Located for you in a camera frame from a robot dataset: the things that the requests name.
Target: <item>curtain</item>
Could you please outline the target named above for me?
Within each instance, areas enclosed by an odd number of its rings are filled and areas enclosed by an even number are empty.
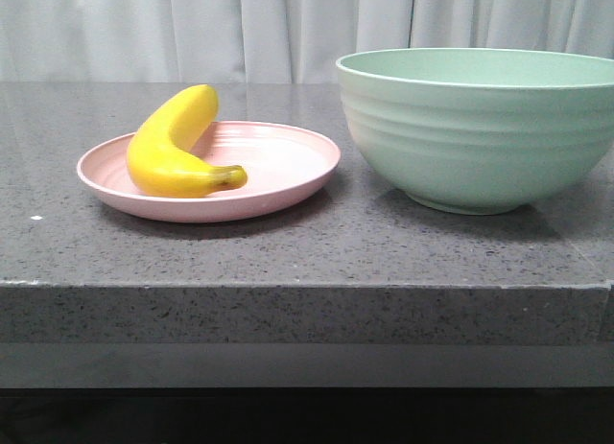
[[[407,46],[614,56],[614,0],[0,0],[0,80],[334,82]]]

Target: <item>bowl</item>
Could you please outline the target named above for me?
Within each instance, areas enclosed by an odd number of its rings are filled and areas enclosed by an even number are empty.
[[[337,60],[352,139],[415,201],[498,214],[585,177],[614,139],[614,60],[408,48]]]

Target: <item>mint green bowl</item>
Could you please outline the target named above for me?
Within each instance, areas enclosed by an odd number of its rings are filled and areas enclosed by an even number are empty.
[[[412,199],[497,214],[585,177],[614,139],[614,60],[503,49],[337,60],[352,138]]]

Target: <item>bowl rim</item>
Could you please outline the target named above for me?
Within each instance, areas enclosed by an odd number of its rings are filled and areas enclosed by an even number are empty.
[[[482,51],[482,52],[512,52],[522,54],[537,54],[538,56],[549,57],[566,57],[566,58],[583,58],[591,61],[598,61],[601,63],[609,63],[614,69],[614,59],[602,58],[598,56],[588,56],[584,54],[575,53],[561,53],[558,51],[545,51],[545,50],[530,50],[530,49],[510,49],[510,48],[454,48],[454,47],[424,47],[424,48],[393,48],[393,49],[377,49],[371,51],[359,51],[351,54],[341,56],[335,61],[335,65],[339,71],[358,75],[364,78],[384,80],[388,82],[397,82],[405,84],[424,84],[424,85],[437,85],[448,86],[455,88],[467,88],[467,89],[498,89],[498,90],[533,90],[533,91],[553,91],[553,90],[574,90],[574,89],[601,89],[610,88],[614,86],[614,80],[612,82],[595,82],[595,83],[583,83],[583,84],[557,84],[557,85],[514,85],[514,84],[488,84],[488,83],[469,83],[469,82],[437,82],[430,80],[415,80],[409,78],[398,78],[388,75],[381,75],[376,73],[368,73],[361,70],[356,70],[343,65],[343,63],[349,58],[368,56],[372,54],[390,53],[390,52],[411,52],[411,51],[447,51],[447,52],[467,52],[467,51]]]

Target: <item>countertop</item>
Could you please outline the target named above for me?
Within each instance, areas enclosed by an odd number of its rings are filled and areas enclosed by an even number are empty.
[[[21,362],[54,346],[446,346],[462,358],[488,346],[595,347],[614,371],[614,152],[553,198],[498,216],[448,214],[370,170],[335,84],[218,84],[221,121],[336,142],[328,184],[237,222],[148,221],[99,202],[77,177],[79,157],[136,130],[184,86],[0,86],[0,384],[28,386]],[[37,385],[51,384],[72,385]]]

